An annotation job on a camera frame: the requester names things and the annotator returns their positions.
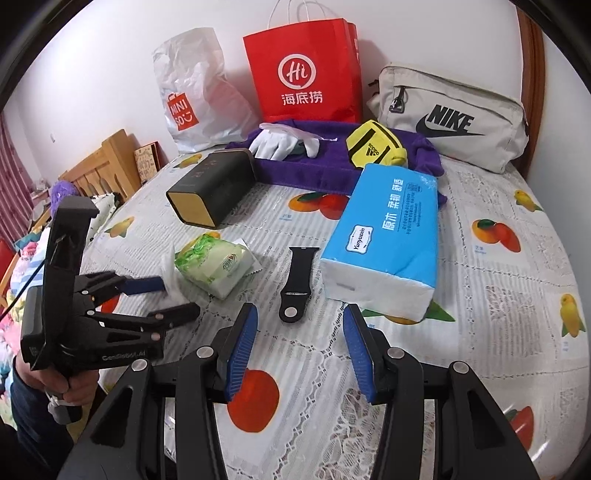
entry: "green tissue package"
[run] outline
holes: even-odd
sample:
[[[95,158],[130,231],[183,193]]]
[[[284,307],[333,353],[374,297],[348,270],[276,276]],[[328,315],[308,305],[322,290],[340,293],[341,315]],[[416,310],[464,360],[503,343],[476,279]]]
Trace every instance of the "green tissue package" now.
[[[201,235],[175,255],[174,265],[190,282],[224,300],[246,274],[254,257],[243,245]]]

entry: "black box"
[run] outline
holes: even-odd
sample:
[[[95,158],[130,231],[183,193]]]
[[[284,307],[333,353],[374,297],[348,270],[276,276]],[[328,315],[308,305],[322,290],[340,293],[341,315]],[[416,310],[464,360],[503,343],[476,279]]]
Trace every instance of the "black box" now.
[[[256,183],[247,148],[210,153],[167,192],[178,218],[217,228]]]

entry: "pink curtain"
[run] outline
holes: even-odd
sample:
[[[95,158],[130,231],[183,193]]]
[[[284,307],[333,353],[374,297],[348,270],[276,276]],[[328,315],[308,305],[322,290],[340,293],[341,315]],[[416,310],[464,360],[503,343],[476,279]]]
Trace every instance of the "pink curtain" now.
[[[29,228],[33,183],[10,140],[4,113],[0,113],[0,238],[8,245]]]

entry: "yellow bag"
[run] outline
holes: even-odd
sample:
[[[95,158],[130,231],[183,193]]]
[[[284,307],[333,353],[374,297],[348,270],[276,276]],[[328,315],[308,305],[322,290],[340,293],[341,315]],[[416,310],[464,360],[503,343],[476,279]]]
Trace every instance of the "yellow bag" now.
[[[368,163],[407,166],[407,152],[402,142],[375,120],[368,120],[347,137],[347,150],[356,167],[363,168]]]

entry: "purple fabric box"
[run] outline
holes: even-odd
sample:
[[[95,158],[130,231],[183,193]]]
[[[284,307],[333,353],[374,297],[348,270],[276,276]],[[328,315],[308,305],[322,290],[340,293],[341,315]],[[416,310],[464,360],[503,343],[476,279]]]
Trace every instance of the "purple fabric box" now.
[[[283,161],[255,158],[255,176],[262,183],[283,185],[323,193],[351,195],[361,169],[357,169],[349,160],[346,139],[359,126],[346,122],[320,122],[283,120],[277,122],[323,138],[337,138],[336,142],[320,141],[320,150],[316,158],[306,154],[289,155]],[[244,142],[230,143],[227,148],[248,148],[260,129],[248,135]],[[402,130],[392,130],[402,142],[408,153],[408,168],[435,177],[443,175],[439,153],[424,136]],[[447,199],[440,194],[439,204]]]

